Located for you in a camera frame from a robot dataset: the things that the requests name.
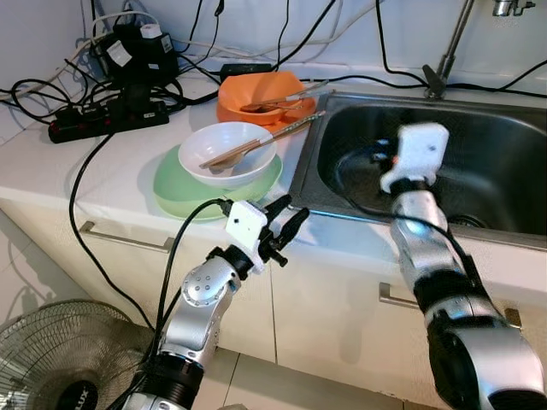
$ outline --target power adapter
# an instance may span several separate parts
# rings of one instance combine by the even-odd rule
[[[272,65],[267,63],[256,64],[224,64],[219,72],[221,81],[228,77],[250,73],[269,73],[272,71]]]

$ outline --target white label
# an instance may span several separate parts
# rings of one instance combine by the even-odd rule
[[[169,37],[169,35],[162,38],[162,46],[163,51],[165,51],[166,53],[173,49],[173,45],[171,44],[171,38]]]
[[[123,47],[120,40],[112,44],[106,52],[120,67],[124,67],[132,59],[131,54]]]

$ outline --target sink basin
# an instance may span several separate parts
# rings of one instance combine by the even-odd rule
[[[298,162],[290,189],[296,207],[389,222],[344,199],[391,211],[367,147],[401,125],[438,122],[450,138],[432,192],[453,232],[547,249],[545,109],[347,93],[324,96],[318,109],[328,114],[313,124]]]

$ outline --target fan grille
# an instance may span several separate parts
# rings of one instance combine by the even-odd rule
[[[101,302],[59,302],[21,316],[0,330],[0,408],[56,410],[82,381],[98,391],[87,408],[106,408],[131,383],[151,337]]]

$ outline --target kitchen counter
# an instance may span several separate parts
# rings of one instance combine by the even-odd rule
[[[215,84],[195,75],[181,80],[187,97],[199,97]],[[339,85],[345,91],[421,97],[423,90],[393,90],[366,84]],[[537,98],[499,96],[475,91],[449,91],[450,99],[545,107]],[[90,216],[150,227],[174,234],[180,220],[165,214],[152,191],[163,156],[192,132],[217,122],[216,101],[189,107],[171,116],[165,126],[115,135],[88,167],[79,188],[77,209]],[[307,131],[279,142],[284,162],[279,182],[268,193],[272,200],[291,184]],[[0,148],[0,198],[49,208],[68,208],[75,174],[98,139],[53,144],[45,126],[34,124]],[[192,224],[190,237],[225,235],[224,220]],[[486,287],[495,297],[547,306],[547,253],[513,246],[461,239],[475,258]],[[291,245],[293,251],[324,261],[333,271],[362,267],[402,284],[397,249],[387,225],[312,215]]]

